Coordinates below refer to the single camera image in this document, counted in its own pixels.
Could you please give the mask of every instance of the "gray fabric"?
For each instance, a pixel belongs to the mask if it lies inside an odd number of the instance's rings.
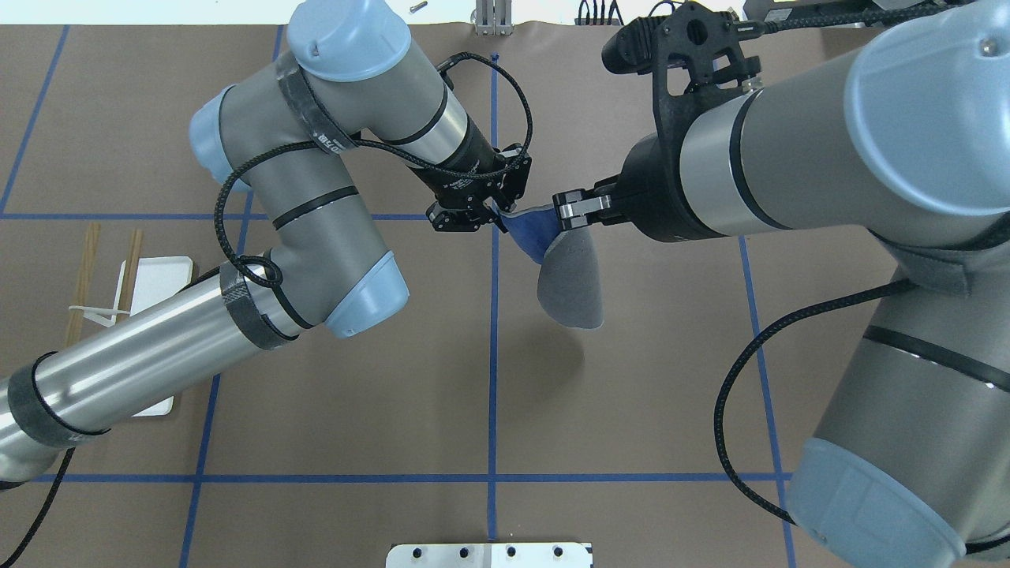
[[[1010,270],[1010,242],[982,251],[905,247],[884,240],[881,243],[912,282],[944,294],[969,296],[973,273]]]
[[[562,325],[596,329],[603,325],[600,267],[589,227],[562,232],[547,248],[536,297]]]

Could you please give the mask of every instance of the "screw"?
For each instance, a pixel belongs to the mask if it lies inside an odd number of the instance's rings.
[[[750,79],[745,79],[740,83],[740,87],[743,88],[744,93],[751,93],[758,89],[763,88],[765,85],[761,82],[761,77],[751,77]]]
[[[996,44],[996,40],[987,37],[979,43],[979,49],[982,51],[982,57],[985,58],[995,58],[999,55],[999,45]]]

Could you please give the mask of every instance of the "silver metal tube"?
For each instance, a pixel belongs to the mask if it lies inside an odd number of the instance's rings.
[[[212,278],[46,358],[35,386],[67,425],[101,432],[260,351],[235,326]],[[14,420],[9,382],[0,382],[0,479],[25,481],[60,449]]]

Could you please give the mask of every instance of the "black velcro strap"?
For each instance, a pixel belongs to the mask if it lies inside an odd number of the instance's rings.
[[[983,363],[978,359],[973,359],[967,355],[950,351],[945,347],[940,347],[936,344],[877,325],[867,327],[867,333],[863,337],[872,342],[893,347],[946,367],[947,369],[957,371],[977,381],[992,385],[991,388],[1010,392],[1010,373]]]
[[[270,255],[272,252],[273,250],[268,250],[263,255],[264,258],[266,258],[268,261],[271,260]],[[289,300],[288,296],[284,293],[284,288],[278,286],[276,288],[273,288],[273,290],[274,290],[274,297],[277,298],[277,302],[281,304],[281,307],[284,309],[285,313],[288,314],[288,317],[290,317],[292,321],[297,323],[298,326],[303,329],[311,329],[313,327],[311,323],[306,321],[305,318],[302,317],[300,313],[298,313],[298,310],[295,309],[295,306],[291,305],[291,300]]]
[[[264,351],[273,351],[291,341],[291,338],[278,332],[266,315],[261,315],[252,301],[245,277],[235,267],[229,263],[222,264],[219,281],[224,307],[238,330],[252,345]]]
[[[35,371],[38,364],[54,353],[46,353],[35,362],[22,367],[10,376],[7,384],[7,404],[14,421],[24,434],[42,446],[49,448],[74,448],[109,432],[86,432],[78,430],[57,415],[42,400],[35,386]]]
[[[350,197],[351,195],[358,195],[358,188],[352,185],[348,185],[347,187],[342,187],[340,189],[320,195],[315,199],[310,199],[309,201],[302,203],[301,205],[295,207],[294,209],[291,209],[287,213],[278,215],[278,217],[274,219],[274,228],[280,229],[282,226],[288,224],[289,222],[297,219],[298,217],[304,214],[311,213],[316,209],[325,207],[326,205],[329,205],[334,201],[343,199],[344,197]]]
[[[312,86],[305,77],[305,70],[298,65],[291,52],[277,58],[275,70],[277,85],[281,88],[284,100],[302,122],[312,141],[329,154],[339,154],[358,148],[355,140],[340,128],[316,98]]]

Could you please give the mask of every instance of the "blue fabric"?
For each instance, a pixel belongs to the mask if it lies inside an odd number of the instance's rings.
[[[516,213],[503,213],[502,222],[522,252],[533,262],[542,265],[547,248],[562,232],[558,215],[551,205],[526,209]]]

